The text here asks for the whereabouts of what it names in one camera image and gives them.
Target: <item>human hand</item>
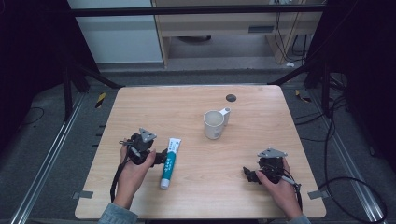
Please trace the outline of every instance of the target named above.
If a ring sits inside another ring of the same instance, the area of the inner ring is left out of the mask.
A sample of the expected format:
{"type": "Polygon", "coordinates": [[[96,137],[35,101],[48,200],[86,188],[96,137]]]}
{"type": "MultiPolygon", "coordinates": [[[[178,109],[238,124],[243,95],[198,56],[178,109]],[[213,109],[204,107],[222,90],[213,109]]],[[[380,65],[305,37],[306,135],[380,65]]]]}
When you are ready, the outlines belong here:
{"type": "MultiPolygon", "coordinates": [[[[126,153],[127,146],[122,146],[120,150],[120,163],[123,163],[126,153]]],[[[126,162],[119,177],[114,204],[130,209],[134,194],[142,185],[146,173],[155,161],[155,154],[156,152],[154,149],[148,154],[146,161],[140,165],[136,165],[131,161],[126,162]]]]}
{"type": "MultiPolygon", "coordinates": [[[[290,173],[290,167],[285,158],[283,158],[283,165],[285,170],[290,173]]],[[[284,179],[280,179],[277,184],[274,184],[261,171],[256,171],[256,175],[260,182],[262,182],[262,185],[270,192],[276,205],[282,209],[288,220],[292,220],[303,214],[298,204],[294,188],[290,183],[284,179]]]]}

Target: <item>wall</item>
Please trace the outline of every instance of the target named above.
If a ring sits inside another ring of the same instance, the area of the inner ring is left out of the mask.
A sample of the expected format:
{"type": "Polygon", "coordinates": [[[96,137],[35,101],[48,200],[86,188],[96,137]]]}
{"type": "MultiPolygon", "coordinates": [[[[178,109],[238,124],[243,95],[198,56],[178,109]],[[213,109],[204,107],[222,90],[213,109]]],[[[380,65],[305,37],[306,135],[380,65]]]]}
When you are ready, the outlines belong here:
{"type": "MultiPolygon", "coordinates": [[[[149,0],[68,0],[71,8],[151,7],[149,0]]],[[[162,63],[153,16],[81,17],[96,63],[162,63]]]]}

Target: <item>white mug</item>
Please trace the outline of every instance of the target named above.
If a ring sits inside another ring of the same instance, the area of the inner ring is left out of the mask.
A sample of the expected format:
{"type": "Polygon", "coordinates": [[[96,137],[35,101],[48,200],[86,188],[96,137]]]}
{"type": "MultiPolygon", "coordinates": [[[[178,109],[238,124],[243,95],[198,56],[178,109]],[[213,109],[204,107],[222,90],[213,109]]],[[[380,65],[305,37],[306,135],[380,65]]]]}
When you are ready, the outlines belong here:
{"type": "Polygon", "coordinates": [[[205,136],[210,139],[218,139],[224,130],[224,126],[228,124],[231,109],[209,110],[204,114],[205,136]]]}

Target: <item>sleeve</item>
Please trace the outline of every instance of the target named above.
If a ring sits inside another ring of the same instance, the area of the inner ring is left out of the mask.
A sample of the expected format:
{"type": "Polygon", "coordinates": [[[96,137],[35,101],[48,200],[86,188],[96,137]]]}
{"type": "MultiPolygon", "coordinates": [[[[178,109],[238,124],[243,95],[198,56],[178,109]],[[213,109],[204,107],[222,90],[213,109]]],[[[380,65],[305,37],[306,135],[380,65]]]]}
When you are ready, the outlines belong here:
{"type": "Polygon", "coordinates": [[[99,219],[99,224],[134,224],[137,221],[137,214],[126,210],[125,208],[119,207],[114,203],[109,203],[105,212],[103,212],[99,219]]]}
{"type": "Polygon", "coordinates": [[[288,224],[310,224],[311,222],[304,215],[295,217],[294,219],[287,222],[288,224]]]}

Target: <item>tube cap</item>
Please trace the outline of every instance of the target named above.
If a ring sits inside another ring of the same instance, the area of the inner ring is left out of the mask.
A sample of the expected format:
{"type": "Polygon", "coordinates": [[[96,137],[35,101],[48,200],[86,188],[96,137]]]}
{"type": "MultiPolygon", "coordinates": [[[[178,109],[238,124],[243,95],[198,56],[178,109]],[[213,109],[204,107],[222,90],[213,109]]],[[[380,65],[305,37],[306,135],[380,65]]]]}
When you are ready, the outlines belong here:
{"type": "Polygon", "coordinates": [[[168,189],[169,188],[169,180],[168,179],[161,179],[161,189],[168,189]]]}

